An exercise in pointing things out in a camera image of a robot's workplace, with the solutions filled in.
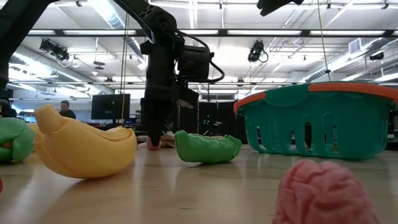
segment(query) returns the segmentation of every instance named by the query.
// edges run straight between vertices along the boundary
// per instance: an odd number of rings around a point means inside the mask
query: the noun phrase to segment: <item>computer monitor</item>
[[[94,95],[91,119],[122,119],[123,95]],[[124,95],[123,118],[130,115],[130,94]]]

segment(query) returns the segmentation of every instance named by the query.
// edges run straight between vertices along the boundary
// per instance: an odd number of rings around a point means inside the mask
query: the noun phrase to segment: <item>yellow banana toy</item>
[[[113,128],[101,131],[64,118],[52,105],[35,111],[42,136],[36,134],[35,150],[50,170],[73,178],[106,177],[131,164],[137,151],[134,131]]]

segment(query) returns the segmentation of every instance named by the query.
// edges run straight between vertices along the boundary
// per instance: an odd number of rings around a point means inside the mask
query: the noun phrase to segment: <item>wooden table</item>
[[[140,148],[124,172],[77,180],[51,172],[32,154],[25,164],[0,166],[0,223],[268,224],[279,180],[299,159],[244,146],[232,163],[203,166],[181,161],[175,149]],[[337,162],[363,181],[382,223],[398,223],[398,152]]]

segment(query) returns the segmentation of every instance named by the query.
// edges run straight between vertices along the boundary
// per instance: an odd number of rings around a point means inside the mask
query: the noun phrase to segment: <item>green pepper toy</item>
[[[33,130],[19,118],[0,118],[0,163],[21,162],[34,148]]]
[[[185,162],[229,162],[239,154],[242,146],[239,139],[228,135],[224,138],[210,138],[181,130],[174,134],[174,138],[178,155]]]

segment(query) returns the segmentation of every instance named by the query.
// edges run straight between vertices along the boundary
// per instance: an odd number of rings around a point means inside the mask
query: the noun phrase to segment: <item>plastic basket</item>
[[[398,90],[374,84],[301,84],[251,95],[234,112],[244,116],[248,143],[259,152],[361,160],[385,149],[394,100]]]

